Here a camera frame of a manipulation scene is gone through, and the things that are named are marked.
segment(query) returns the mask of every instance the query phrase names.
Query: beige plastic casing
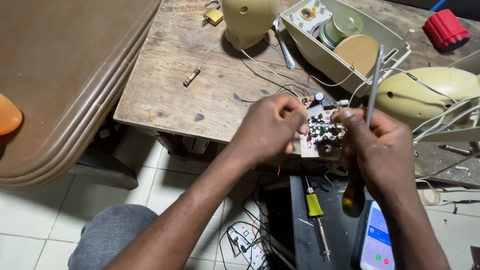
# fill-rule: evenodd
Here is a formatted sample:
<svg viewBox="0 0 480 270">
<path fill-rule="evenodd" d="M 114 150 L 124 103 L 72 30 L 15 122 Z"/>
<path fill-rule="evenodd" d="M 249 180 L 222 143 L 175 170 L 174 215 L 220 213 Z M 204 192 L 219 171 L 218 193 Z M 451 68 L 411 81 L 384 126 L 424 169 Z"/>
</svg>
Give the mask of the beige plastic casing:
<svg viewBox="0 0 480 270">
<path fill-rule="evenodd" d="M 411 53 L 410 45 L 386 26 L 365 13 L 337 0 L 321 0 L 319 6 L 316 8 L 315 18 L 310 20 L 303 19 L 300 15 L 300 10 L 304 7 L 311 9 L 314 4 L 315 0 L 300 1 L 281 13 L 280 18 L 304 58 L 335 83 L 343 81 L 351 73 L 350 65 L 352 63 L 345 62 L 320 41 L 313 38 L 310 35 L 310 30 L 315 24 L 327 20 L 338 8 L 348 8 L 355 11 L 363 21 L 364 26 L 361 34 L 373 37 L 380 45 L 384 46 L 385 53 L 382 69 L 397 67 Z M 325 11 L 323 14 L 320 14 L 322 6 L 325 6 Z M 382 73 L 379 82 L 382 82 L 389 74 L 390 71 Z M 341 86 L 348 92 L 353 93 L 353 91 L 371 75 L 373 75 L 373 69 L 369 71 L 367 76 L 355 72 L 347 81 L 342 83 Z M 371 84 L 366 83 L 355 95 L 362 97 L 368 94 L 370 87 Z"/>
<path fill-rule="evenodd" d="M 480 50 L 449 65 L 448 67 L 420 68 L 409 71 L 428 86 L 454 99 L 480 95 Z M 413 81 L 405 74 L 396 74 L 378 86 L 375 107 L 413 127 L 443 113 L 445 105 L 452 101 L 438 95 Z M 443 123 L 473 106 L 475 99 L 448 114 Z M 444 131 L 422 139 L 422 141 L 478 141 L 480 138 L 479 115 L 474 112 L 455 123 L 457 129 Z"/>
<path fill-rule="evenodd" d="M 237 50 L 261 41 L 278 12 L 279 0 L 222 0 L 225 38 Z"/>
</svg>

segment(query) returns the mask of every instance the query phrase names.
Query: yellow soldering iron handle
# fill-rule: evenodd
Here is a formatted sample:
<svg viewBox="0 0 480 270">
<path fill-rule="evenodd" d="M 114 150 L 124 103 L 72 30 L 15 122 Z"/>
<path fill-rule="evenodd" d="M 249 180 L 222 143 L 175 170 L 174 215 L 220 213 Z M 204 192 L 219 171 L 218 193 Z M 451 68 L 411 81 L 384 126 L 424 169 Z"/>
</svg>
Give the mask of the yellow soldering iron handle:
<svg viewBox="0 0 480 270">
<path fill-rule="evenodd" d="M 352 218 L 360 216 L 365 205 L 365 181 L 361 175 L 357 159 L 352 159 L 352 166 L 348 172 L 348 185 L 342 196 L 343 212 Z"/>
<path fill-rule="evenodd" d="M 308 206 L 308 216 L 309 217 L 318 217 L 322 216 L 324 212 L 320 208 L 320 204 L 318 203 L 318 198 L 315 193 L 313 194 L 308 194 L 305 196 L 307 200 L 307 206 Z"/>
</svg>

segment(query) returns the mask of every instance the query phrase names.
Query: tile floor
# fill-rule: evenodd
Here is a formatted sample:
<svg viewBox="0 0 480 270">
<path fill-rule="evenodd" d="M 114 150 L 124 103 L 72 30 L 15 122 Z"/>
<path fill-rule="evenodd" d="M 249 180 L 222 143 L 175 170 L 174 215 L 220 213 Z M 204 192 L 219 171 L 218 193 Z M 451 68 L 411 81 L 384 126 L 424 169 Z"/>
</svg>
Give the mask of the tile floor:
<svg viewBox="0 0 480 270">
<path fill-rule="evenodd" d="M 19 193 L 0 191 L 0 269 L 66 270 L 83 224 L 105 207 L 123 203 L 145 205 L 160 214 L 207 167 L 170 159 L 153 138 L 132 130 L 117 155 L 136 170 L 139 187 L 132 191 L 95 184 L 95 177 L 67 174 L 48 186 Z M 256 175 L 244 177 L 210 220 L 185 269 L 224 269 L 220 234 L 234 221 L 249 221 L 240 203 L 254 187 Z M 443 193 L 442 199 L 480 199 L 480 193 Z M 258 215 L 252 204 L 248 208 Z M 432 226 L 453 270 L 472 267 L 470 246 L 480 246 L 480 204 L 426 207 Z M 246 269 L 243 258 L 224 249 L 229 270 Z"/>
</svg>

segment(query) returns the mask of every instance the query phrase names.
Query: wooden table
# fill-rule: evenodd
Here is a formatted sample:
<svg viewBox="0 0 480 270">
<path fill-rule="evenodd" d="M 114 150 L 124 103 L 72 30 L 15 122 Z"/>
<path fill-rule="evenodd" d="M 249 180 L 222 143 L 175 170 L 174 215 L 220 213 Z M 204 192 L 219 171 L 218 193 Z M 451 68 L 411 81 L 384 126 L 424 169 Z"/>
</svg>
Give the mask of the wooden table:
<svg viewBox="0 0 480 270">
<path fill-rule="evenodd" d="M 408 29 L 416 31 L 408 41 L 412 53 L 400 65 L 404 70 L 429 65 L 447 66 L 480 49 L 478 22 L 460 19 L 470 31 L 470 42 L 452 53 L 440 55 L 421 29 L 432 12 L 380 0 L 342 1 L 399 35 Z M 225 22 L 216 27 L 201 26 L 202 14 L 207 9 L 204 2 L 162 1 L 120 99 L 116 120 L 171 134 L 229 142 L 249 107 L 249 103 L 238 99 L 257 100 L 277 92 L 283 85 L 275 75 L 245 58 L 226 41 Z M 281 0 L 279 11 L 297 2 Z M 288 83 L 297 84 L 307 91 L 309 74 L 329 82 L 300 55 L 283 25 L 281 29 L 296 64 L 293 71 L 285 66 L 272 30 L 262 42 L 246 50 L 247 53 L 275 70 Z M 200 75 L 185 88 L 182 82 L 201 66 L 205 53 L 219 43 L 218 48 L 207 56 Z M 314 85 L 314 89 L 323 90 L 326 100 L 350 97 L 350 93 L 341 87 Z M 419 167 L 419 174 L 426 172 L 424 169 Z"/>
</svg>

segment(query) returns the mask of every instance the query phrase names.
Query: brass padlock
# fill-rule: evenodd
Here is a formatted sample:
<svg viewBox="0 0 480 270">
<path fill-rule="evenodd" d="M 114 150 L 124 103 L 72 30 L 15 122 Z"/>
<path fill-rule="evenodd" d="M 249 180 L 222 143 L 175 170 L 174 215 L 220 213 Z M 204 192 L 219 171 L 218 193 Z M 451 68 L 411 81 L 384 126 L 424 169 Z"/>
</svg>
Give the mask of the brass padlock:
<svg viewBox="0 0 480 270">
<path fill-rule="evenodd" d="M 208 9 L 204 13 L 204 19 L 202 20 L 202 27 L 207 25 L 207 23 L 211 23 L 212 25 L 217 25 L 218 23 L 220 23 L 223 20 L 223 13 L 218 10 L 220 8 L 220 1 L 219 0 L 209 0 L 205 4 L 205 7 L 207 7 L 211 3 L 216 3 L 216 6 L 214 8 Z"/>
</svg>

